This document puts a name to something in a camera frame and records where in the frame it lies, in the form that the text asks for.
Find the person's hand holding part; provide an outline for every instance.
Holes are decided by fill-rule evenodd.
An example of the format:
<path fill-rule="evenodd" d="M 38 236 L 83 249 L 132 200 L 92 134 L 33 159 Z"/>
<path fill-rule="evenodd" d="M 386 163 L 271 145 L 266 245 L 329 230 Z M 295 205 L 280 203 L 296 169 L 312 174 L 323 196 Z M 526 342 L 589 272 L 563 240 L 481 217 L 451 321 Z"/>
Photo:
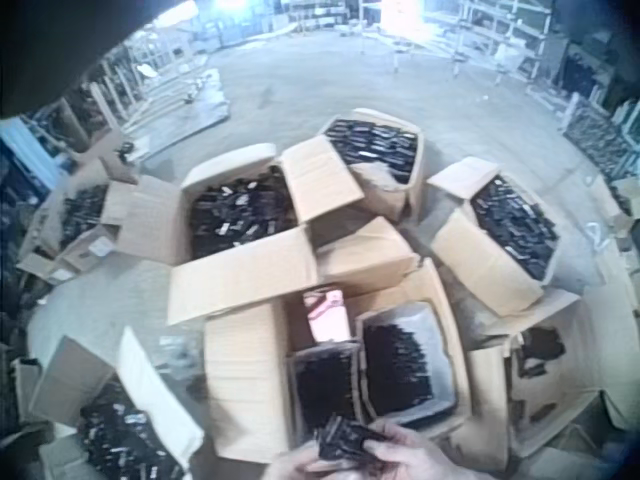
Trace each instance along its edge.
<path fill-rule="evenodd" d="M 318 457 L 318 443 L 309 442 L 302 447 L 285 453 L 269 465 L 262 480 L 311 480 L 320 478 L 317 470 L 322 460 Z M 364 476 L 355 471 L 341 471 L 322 477 L 323 480 L 363 480 Z"/>
<path fill-rule="evenodd" d="M 367 440 L 364 448 L 383 462 L 379 480 L 472 480 L 491 478 L 459 467 L 433 442 L 413 430 L 379 420 L 370 425 L 388 442 Z"/>

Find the finger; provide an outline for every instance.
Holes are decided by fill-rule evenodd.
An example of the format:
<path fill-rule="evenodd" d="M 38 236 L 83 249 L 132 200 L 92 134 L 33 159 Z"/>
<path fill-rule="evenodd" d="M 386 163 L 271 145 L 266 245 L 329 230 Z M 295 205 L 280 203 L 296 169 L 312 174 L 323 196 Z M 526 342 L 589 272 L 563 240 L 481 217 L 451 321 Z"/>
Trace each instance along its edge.
<path fill-rule="evenodd" d="M 318 449 L 318 443 L 315 440 L 305 443 L 300 448 L 286 455 L 287 462 L 295 468 L 304 468 L 310 463 L 319 460 Z"/>
<path fill-rule="evenodd" d="M 324 477 L 323 480 L 364 480 L 365 476 L 362 472 L 355 470 L 346 470 L 343 472 L 336 472 L 328 477 Z"/>
<path fill-rule="evenodd" d="M 407 465 L 412 464 L 416 456 L 416 450 L 414 448 L 388 442 L 367 440 L 364 442 L 364 449 L 373 454 L 379 460 L 385 462 L 404 463 Z"/>
<path fill-rule="evenodd" d="M 354 468 L 356 462 L 350 460 L 318 460 L 313 462 L 305 468 L 308 473 L 320 473 L 320 472 L 335 472 L 336 470 L 348 470 Z"/>
<path fill-rule="evenodd" d="M 408 430 L 399 425 L 396 425 L 395 423 L 390 422 L 389 420 L 386 420 L 384 418 L 379 418 L 371 425 L 369 425 L 369 428 L 378 433 L 381 433 L 394 443 L 417 447 L 420 442 L 420 435 L 418 435 L 418 433 L 414 432 L 413 430 Z"/>

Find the gray floor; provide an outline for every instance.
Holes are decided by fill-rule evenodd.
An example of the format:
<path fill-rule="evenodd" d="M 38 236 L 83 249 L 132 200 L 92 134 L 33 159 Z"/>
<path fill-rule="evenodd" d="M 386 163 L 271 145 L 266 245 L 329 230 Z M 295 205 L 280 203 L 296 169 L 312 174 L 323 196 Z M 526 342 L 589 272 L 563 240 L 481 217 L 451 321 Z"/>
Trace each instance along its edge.
<path fill-rule="evenodd" d="M 533 189 L 560 214 L 566 248 L 553 283 L 575 292 L 597 284 L 590 242 L 583 229 L 601 221 L 585 179 L 595 169 L 558 133 L 559 121 L 525 94 L 525 85 L 495 73 L 463 66 L 454 79 L 451 64 L 414 55 L 400 59 L 382 44 L 334 33 L 283 38 L 256 49 L 233 49 L 210 58 L 220 69 L 231 102 L 231 118 L 148 160 L 145 169 L 179 182 L 193 166 L 228 150 L 258 142 L 284 149 L 315 133 L 331 116 L 355 107 L 374 108 L 419 125 L 428 140 L 430 173 L 474 155 L 497 162 Z M 429 191 L 429 217 L 403 231 L 428 254 L 429 239 L 451 204 Z M 78 339 L 113 360 L 124 325 L 133 325 L 154 361 L 166 361 L 159 346 L 164 327 L 168 267 L 113 254 L 97 269 L 55 289 L 29 328 L 31 352 L 48 362 L 62 335 Z M 473 341 L 473 315 L 462 304 L 473 300 L 442 268 L 465 343 Z M 198 330 L 198 325 L 174 331 Z M 255 478 L 259 468 L 232 463 L 221 478 Z"/>

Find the open cardboard box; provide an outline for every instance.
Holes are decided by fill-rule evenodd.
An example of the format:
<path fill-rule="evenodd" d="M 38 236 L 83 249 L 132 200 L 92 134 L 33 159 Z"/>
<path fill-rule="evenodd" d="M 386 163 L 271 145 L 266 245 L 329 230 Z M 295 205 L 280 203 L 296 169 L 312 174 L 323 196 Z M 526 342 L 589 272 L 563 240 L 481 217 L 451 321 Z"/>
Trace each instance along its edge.
<path fill-rule="evenodd" d="M 351 168 L 364 191 L 365 198 L 360 205 L 371 212 L 382 215 L 391 221 L 398 222 L 405 213 L 405 207 L 409 211 L 412 220 L 420 218 L 422 209 L 422 192 L 426 177 L 426 163 L 424 159 L 424 134 L 422 130 L 409 122 L 391 115 L 371 110 L 368 108 L 356 108 L 346 115 L 336 115 L 320 131 L 326 132 L 336 120 L 361 120 L 373 122 L 377 125 L 388 125 L 401 128 L 418 136 L 418 150 L 409 183 L 397 184 L 393 188 L 377 184 L 373 177 L 369 178 L 366 171 Z"/>
<path fill-rule="evenodd" d="M 433 438 L 459 427 L 470 413 L 464 352 L 433 262 L 425 259 L 418 266 L 418 256 L 381 217 L 317 255 L 318 283 L 343 289 L 352 319 L 413 301 L 433 306 L 453 368 L 457 405 L 423 434 Z M 205 325 L 212 436 L 222 457 L 268 463 L 300 441 L 287 379 L 287 357 L 313 345 L 306 315 L 295 314 L 300 297 L 291 294 L 234 310 Z"/>
<path fill-rule="evenodd" d="M 602 175 L 598 174 L 594 178 L 593 183 L 589 187 L 589 192 L 591 192 L 591 195 L 596 200 L 596 206 L 600 214 L 604 217 L 607 226 L 611 228 L 614 235 L 617 237 L 628 235 L 629 230 L 633 226 L 634 218 L 631 218 L 620 209 L 618 202 L 616 202 L 613 195 L 611 195 L 611 190 L 609 190 Z"/>
<path fill-rule="evenodd" d="M 471 199 L 496 175 L 501 175 L 513 189 L 531 204 L 538 204 L 560 237 L 545 277 L 535 280 L 496 243 L 479 225 Z M 434 238 L 433 252 L 480 301 L 499 315 L 520 312 L 542 297 L 542 286 L 549 283 L 562 243 L 558 216 L 533 192 L 494 163 L 467 157 L 431 177 L 429 184 L 464 201 L 454 210 Z"/>
<path fill-rule="evenodd" d="M 191 260 L 191 203 L 210 186 L 250 178 L 279 165 L 298 226 L 215 255 Z M 316 285 L 316 259 L 306 222 L 360 200 L 362 191 L 325 137 L 285 150 L 273 144 L 242 148 L 193 168 L 182 185 L 142 177 L 118 237 L 118 249 L 173 265 L 168 323 Z"/>
<path fill-rule="evenodd" d="M 518 377 L 513 358 L 509 393 L 504 359 L 518 334 L 534 326 L 556 328 L 566 353 L 546 362 L 547 374 L 532 379 Z M 531 455 L 601 391 L 614 426 L 640 425 L 640 343 L 620 285 L 587 288 L 584 299 L 550 289 L 537 304 L 497 320 L 486 333 L 499 338 L 468 356 L 473 416 L 451 435 L 451 443 L 470 466 L 501 470 L 510 451 Z M 525 400 L 525 420 L 518 428 L 509 415 L 509 395 Z M 528 417 L 548 403 L 557 406 L 540 422 L 529 423 Z"/>
<path fill-rule="evenodd" d="M 31 411 L 75 428 L 81 419 L 80 409 L 91 403 L 116 373 L 134 405 L 151 419 L 167 451 L 188 472 L 189 460 L 202 445 L 204 432 L 165 385 L 129 327 L 124 330 L 115 365 L 63 337 L 36 387 Z"/>
<path fill-rule="evenodd" d="M 108 185 L 100 223 L 61 248 L 65 199 L 96 185 Z M 118 230 L 136 188 L 113 180 L 101 162 L 84 165 L 53 190 L 36 211 L 20 247 L 18 268 L 57 285 L 96 266 L 117 249 Z"/>

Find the pile of black parts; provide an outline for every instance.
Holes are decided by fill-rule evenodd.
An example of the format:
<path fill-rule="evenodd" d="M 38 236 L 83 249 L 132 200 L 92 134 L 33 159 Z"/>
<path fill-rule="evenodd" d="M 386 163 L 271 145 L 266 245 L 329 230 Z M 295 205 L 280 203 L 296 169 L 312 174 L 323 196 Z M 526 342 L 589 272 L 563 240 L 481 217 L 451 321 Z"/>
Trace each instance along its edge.
<path fill-rule="evenodd" d="M 533 327 L 523 332 L 522 345 L 516 350 L 518 376 L 534 378 L 547 373 L 546 362 L 556 360 L 566 348 L 555 328 Z"/>
<path fill-rule="evenodd" d="M 306 430 L 324 427 L 336 414 L 355 420 L 352 350 L 327 349 L 313 359 L 297 361 L 296 390 Z"/>
<path fill-rule="evenodd" d="M 208 188 L 191 206 L 192 258 L 202 258 L 295 227 L 282 170 Z"/>
<path fill-rule="evenodd" d="M 382 162 L 406 185 L 418 150 L 418 136 L 400 128 L 360 120 L 336 120 L 325 132 L 347 165 Z"/>
<path fill-rule="evenodd" d="M 471 200 L 480 228 L 532 278 L 543 280 L 558 244 L 555 224 L 500 175 Z"/>
<path fill-rule="evenodd" d="M 383 442 L 387 439 L 378 432 L 337 415 L 331 417 L 327 425 L 317 431 L 316 437 L 321 460 L 348 460 L 360 466 L 377 460 L 363 448 L 365 440 Z"/>
<path fill-rule="evenodd" d="M 397 325 L 365 326 L 369 400 L 378 414 L 401 412 L 433 398 L 427 359 L 413 333 Z"/>
<path fill-rule="evenodd" d="M 107 480 L 183 478 L 182 467 L 158 439 L 149 417 L 135 408 L 117 376 L 80 415 L 78 430 L 89 463 Z"/>
<path fill-rule="evenodd" d="M 65 198 L 61 250 L 100 223 L 107 188 L 107 185 L 96 185 L 80 190 L 74 198 Z"/>

